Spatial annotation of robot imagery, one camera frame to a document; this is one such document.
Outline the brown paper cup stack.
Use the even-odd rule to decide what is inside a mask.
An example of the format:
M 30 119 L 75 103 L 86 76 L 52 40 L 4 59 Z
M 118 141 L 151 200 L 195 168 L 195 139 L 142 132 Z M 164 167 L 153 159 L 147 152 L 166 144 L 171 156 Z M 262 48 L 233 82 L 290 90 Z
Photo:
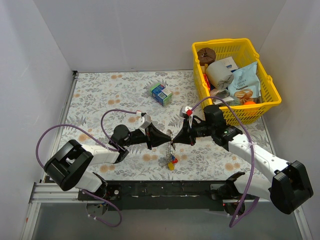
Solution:
M 209 47 L 200 49 L 197 52 L 197 56 L 200 66 L 205 66 L 205 64 L 210 65 L 216 61 L 216 52 Z

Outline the orange snack box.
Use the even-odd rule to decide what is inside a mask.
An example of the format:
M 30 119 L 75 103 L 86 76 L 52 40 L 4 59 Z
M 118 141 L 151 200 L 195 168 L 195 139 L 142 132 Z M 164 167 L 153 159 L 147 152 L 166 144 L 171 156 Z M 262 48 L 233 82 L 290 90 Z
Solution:
M 204 78 L 204 81 L 205 81 L 207 89 L 210 91 L 211 90 L 211 84 L 210 84 L 210 82 L 209 82 L 209 80 L 207 78 L 207 75 L 205 73 L 203 74 L 203 78 Z

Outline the yellow key tag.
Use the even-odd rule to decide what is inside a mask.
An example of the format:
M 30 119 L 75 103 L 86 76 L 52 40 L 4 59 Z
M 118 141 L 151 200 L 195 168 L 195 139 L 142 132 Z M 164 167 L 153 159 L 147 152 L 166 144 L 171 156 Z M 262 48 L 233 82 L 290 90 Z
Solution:
M 175 165 L 172 162 L 169 162 L 167 166 L 170 171 L 173 171 L 175 169 Z

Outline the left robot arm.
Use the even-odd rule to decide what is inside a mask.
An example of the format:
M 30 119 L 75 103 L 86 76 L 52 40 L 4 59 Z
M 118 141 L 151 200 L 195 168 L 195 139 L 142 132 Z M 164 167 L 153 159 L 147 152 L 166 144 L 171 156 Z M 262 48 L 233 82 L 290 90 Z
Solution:
M 87 167 L 96 164 L 118 164 L 129 154 L 126 147 L 146 144 L 151 150 L 168 143 L 172 138 L 158 130 L 152 123 L 144 131 L 136 129 L 130 131 L 125 125 L 115 127 L 111 136 L 111 144 L 118 147 L 112 151 L 105 145 L 85 145 L 76 140 L 69 140 L 44 165 L 44 171 L 59 185 L 63 191 L 72 188 L 84 189 L 95 200 L 106 196 L 104 180 L 95 173 L 87 171 Z

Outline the green sponge pack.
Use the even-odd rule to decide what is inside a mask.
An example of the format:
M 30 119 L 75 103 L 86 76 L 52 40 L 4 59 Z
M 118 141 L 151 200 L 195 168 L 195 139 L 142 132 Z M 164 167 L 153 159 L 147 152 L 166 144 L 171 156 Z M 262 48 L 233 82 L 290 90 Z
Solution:
M 150 88 L 149 93 L 151 97 L 161 106 L 168 105 L 173 96 L 173 93 L 161 83 L 156 83 L 155 85 L 153 85 Z

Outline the clear plastic bag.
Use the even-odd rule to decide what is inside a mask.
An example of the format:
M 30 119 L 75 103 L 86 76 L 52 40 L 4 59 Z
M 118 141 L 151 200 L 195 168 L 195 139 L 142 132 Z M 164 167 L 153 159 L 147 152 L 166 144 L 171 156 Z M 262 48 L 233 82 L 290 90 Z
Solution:
M 227 103 L 230 103 L 234 100 L 234 98 L 231 96 L 230 92 L 227 89 L 213 89 L 209 92 L 211 97 L 218 97 L 222 100 L 224 100 Z M 211 99 L 212 103 L 215 105 L 223 105 L 224 103 L 216 98 Z

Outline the floral tablecloth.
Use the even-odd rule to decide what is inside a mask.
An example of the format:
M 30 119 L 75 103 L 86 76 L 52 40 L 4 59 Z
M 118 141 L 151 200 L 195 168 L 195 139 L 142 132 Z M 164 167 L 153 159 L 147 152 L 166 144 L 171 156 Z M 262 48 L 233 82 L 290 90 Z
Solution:
M 172 92 L 165 106 L 150 95 L 157 83 Z M 80 73 L 60 145 L 73 139 L 85 145 L 107 143 L 117 125 L 126 125 L 131 131 L 138 128 L 137 110 L 150 115 L 162 132 L 177 134 L 183 123 L 179 115 L 182 106 L 196 107 L 195 114 L 203 117 L 198 101 L 192 71 Z M 166 145 L 151 150 L 145 144 L 132 145 L 122 162 L 90 165 L 87 170 L 106 180 L 187 181 L 225 180 L 251 169 L 249 163 L 214 144 L 210 137 L 197 139 L 194 146 L 176 145 L 178 162 L 173 171 L 168 169 L 166 153 Z

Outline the cassava chips bag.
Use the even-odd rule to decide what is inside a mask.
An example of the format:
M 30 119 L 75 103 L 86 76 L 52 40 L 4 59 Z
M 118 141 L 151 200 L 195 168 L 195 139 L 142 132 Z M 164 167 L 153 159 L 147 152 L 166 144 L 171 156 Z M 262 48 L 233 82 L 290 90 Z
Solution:
M 261 96 L 261 83 L 257 76 L 258 62 L 255 61 L 233 72 L 234 79 L 227 87 L 230 95 L 242 104 L 256 101 Z

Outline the aluminium rail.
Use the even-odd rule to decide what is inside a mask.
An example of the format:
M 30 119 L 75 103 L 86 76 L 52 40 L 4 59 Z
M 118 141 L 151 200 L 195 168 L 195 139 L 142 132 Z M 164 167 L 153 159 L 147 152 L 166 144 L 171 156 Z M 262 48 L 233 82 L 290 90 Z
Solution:
M 237 198 L 222 181 L 110 181 L 94 198 L 55 183 L 33 186 L 23 240 L 310 240 L 301 208 L 286 215 L 261 199 L 235 226 Z

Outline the white blue box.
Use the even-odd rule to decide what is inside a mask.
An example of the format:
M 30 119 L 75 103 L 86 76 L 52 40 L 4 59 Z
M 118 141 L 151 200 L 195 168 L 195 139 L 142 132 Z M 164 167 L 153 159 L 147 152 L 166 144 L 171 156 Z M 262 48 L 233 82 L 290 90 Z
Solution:
M 232 56 L 223 58 L 220 60 L 220 62 L 222 62 L 226 66 L 226 68 L 231 72 L 234 72 L 239 69 L 238 65 L 236 64 Z

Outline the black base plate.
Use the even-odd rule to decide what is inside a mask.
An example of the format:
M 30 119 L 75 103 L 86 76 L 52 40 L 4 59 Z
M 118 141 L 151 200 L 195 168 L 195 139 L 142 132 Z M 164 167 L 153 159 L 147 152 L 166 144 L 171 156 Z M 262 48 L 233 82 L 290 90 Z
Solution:
M 233 212 L 241 193 L 225 180 L 112 180 L 100 197 L 120 210 L 209 210 Z

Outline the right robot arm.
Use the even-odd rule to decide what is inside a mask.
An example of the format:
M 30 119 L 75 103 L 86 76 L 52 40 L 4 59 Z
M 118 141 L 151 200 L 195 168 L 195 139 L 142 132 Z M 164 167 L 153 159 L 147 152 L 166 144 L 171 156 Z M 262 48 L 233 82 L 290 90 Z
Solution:
M 289 162 L 254 144 L 240 129 L 226 123 L 218 106 L 206 106 L 204 120 L 194 115 L 189 106 L 183 106 L 179 115 L 184 118 L 183 125 L 173 143 L 193 146 L 197 138 L 211 137 L 216 145 L 246 160 L 265 176 L 259 179 L 239 171 L 213 191 L 215 196 L 237 199 L 248 193 L 271 201 L 289 215 L 314 195 L 301 162 Z

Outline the yellow plastic basket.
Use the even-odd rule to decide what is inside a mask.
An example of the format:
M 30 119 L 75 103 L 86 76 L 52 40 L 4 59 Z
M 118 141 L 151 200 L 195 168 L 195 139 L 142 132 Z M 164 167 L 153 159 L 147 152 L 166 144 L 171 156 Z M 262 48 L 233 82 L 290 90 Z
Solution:
M 192 44 L 193 75 L 202 107 L 216 104 L 228 124 L 251 124 L 282 99 L 248 38 L 222 38 Z M 228 91 L 227 102 L 210 99 L 208 83 Z

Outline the grey wrapped paper roll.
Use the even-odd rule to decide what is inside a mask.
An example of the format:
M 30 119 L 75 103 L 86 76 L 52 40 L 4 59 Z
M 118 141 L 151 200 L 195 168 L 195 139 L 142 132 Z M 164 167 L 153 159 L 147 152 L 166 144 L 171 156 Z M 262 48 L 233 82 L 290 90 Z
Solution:
M 234 80 L 233 73 L 220 61 L 211 63 L 205 74 L 208 81 L 218 90 L 226 89 Z

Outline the orange ball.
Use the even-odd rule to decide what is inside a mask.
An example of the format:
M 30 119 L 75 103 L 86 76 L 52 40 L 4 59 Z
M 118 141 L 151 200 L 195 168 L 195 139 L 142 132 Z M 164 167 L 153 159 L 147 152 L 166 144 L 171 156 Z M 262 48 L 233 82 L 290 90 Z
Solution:
M 254 101 L 246 101 L 243 105 L 247 106 L 247 105 L 255 105 L 256 102 Z

